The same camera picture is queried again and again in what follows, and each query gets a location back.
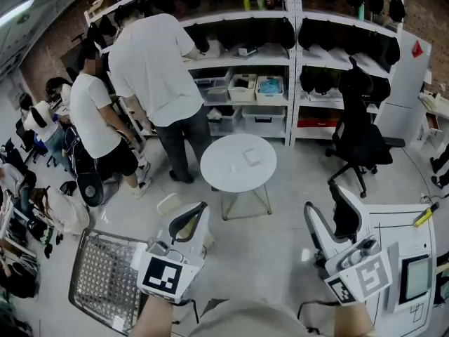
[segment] white shelving unit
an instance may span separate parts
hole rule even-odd
[[[342,25],[353,25],[360,29],[365,29],[371,32],[377,32],[378,34],[385,35],[387,37],[396,37],[398,42],[401,43],[402,27],[403,24],[397,24],[396,29],[393,27],[385,27],[374,22],[367,20],[358,20],[351,16],[345,16],[336,13],[321,12],[321,11],[304,11],[302,10],[302,0],[295,0],[296,8],[296,29],[297,34],[300,31],[302,20],[308,18],[310,20],[329,21]],[[293,108],[293,120],[292,120],[292,132],[290,137],[290,146],[295,144],[297,138],[312,138],[312,139],[324,139],[331,140],[332,134],[335,131],[335,127],[297,127],[297,120],[300,113],[301,106],[303,107],[321,107],[328,109],[343,110],[343,99],[337,89],[331,89],[328,95],[321,96],[317,93],[307,94],[302,90],[300,83],[300,75],[302,73],[303,66],[310,67],[327,67],[329,69],[337,70],[349,70],[351,63],[349,62],[347,53],[341,48],[334,48],[331,51],[325,51],[320,46],[313,45],[308,51],[304,50],[299,44],[296,48],[296,85],[295,85],[295,104]],[[367,73],[376,77],[387,78],[390,83],[394,76],[396,64],[391,67],[389,71],[386,71],[373,59],[366,54],[358,53],[354,55],[354,59],[357,61],[358,66],[364,69]],[[368,106],[368,112],[375,114],[376,120],[382,113],[384,102],[377,109],[373,104]]]
[[[97,22],[101,19],[102,16],[113,13],[119,6],[130,4],[135,0],[120,0],[113,6],[106,8],[105,10],[97,13],[94,16],[91,16],[86,11],[84,13],[84,17],[86,19],[86,24],[89,26],[92,22]],[[227,11],[219,11],[214,13],[206,13],[201,15],[195,15],[192,17],[188,17],[182,19],[181,25],[183,27],[189,27],[194,24],[208,24],[212,22],[219,22],[223,20],[247,20],[250,18],[256,19],[274,19],[274,18],[287,18],[292,24],[293,28],[296,30],[296,7],[295,0],[284,0],[285,9],[275,9],[275,10],[251,10],[245,11],[242,7],[241,10],[227,10]],[[103,49],[101,52],[106,53],[110,52],[114,48],[113,45],[108,46]],[[247,132],[253,133],[255,135],[262,136],[264,138],[283,138],[285,140],[285,145],[290,144],[290,136],[291,136],[291,127],[293,120],[293,108],[294,108],[294,100],[295,100],[295,73],[296,73],[296,46],[289,51],[286,51],[278,44],[265,44],[262,48],[259,49],[257,55],[253,57],[242,60],[233,58],[232,56],[237,52],[237,48],[233,49],[230,52],[223,53],[221,56],[217,58],[202,58],[199,60],[190,60],[186,61],[185,64],[189,70],[199,70],[199,69],[208,69],[214,67],[238,67],[238,66],[284,66],[286,69],[286,81],[288,81],[288,85],[286,88],[286,92],[284,94],[285,103],[283,104],[286,107],[286,120],[284,121],[283,128],[280,131],[273,131],[272,133],[261,133],[260,131],[250,131],[245,126],[245,121],[242,119],[238,126],[236,127],[235,133],[238,132]],[[250,103],[236,103],[228,100],[225,103],[209,103],[205,102],[206,106],[239,106],[239,105],[259,105],[257,101],[252,101]],[[132,120],[134,127],[137,126],[135,121],[133,121],[133,116],[129,113],[126,106],[124,106],[128,116]],[[212,132],[214,136],[224,136],[228,133],[220,133],[220,132]]]

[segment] black shorts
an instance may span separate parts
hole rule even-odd
[[[123,176],[131,176],[138,169],[138,160],[124,139],[119,146],[106,156],[97,159],[97,166],[101,171],[117,172]]]

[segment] white round table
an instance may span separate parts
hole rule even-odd
[[[245,158],[245,152],[255,156],[259,163],[251,166]],[[223,220],[229,219],[229,213],[242,192],[253,192],[267,213],[272,213],[265,183],[273,175],[276,164],[274,148],[259,136],[237,133],[220,138],[208,147],[201,158],[201,173],[209,185],[220,191]],[[262,186],[267,201],[255,191]],[[227,209],[224,208],[221,192],[231,192],[234,195],[233,202]]]

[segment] brick wall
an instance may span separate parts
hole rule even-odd
[[[77,43],[71,40],[87,31],[83,13],[94,0],[78,0],[45,32],[25,58],[21,70],[37,100],[46,98],[44,90],[48,79],[66,77],[60,56]],[[404,29],[433,45],[430,68],[432,89],[449,83],[449,0],[406,0]]]

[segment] white plastic bin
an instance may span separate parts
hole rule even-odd
[[[283,119],[286,109],[278,106],[244,106],[245,130],[259,136],[281,136],[285,133]]]
[[[232,116],[222,115],[220,118],[210,118],[208,116],[209,127],[211,133],[232,133],[241,120],[241,108],[237,107]]]
[[[260,84],[267,80],[275,79],[279,83],[281,91],[279,93],[261,93]],[[266,106],[286,106],[287,100],[283,97],[283,78],[280,76],[259,76],[255,88],[255,96],[259,105]]]
[[[207,103],[225,103],[229,99],[227,87],[232,69],[197,70],[192,72],[195,84]]]
[[[236,87],[237,80],[248,81],[248,88]],[[232,101],[245,102],[255,100],[255,85],[257,83],[256,74],[235,74],[229,83],[229,96]]]

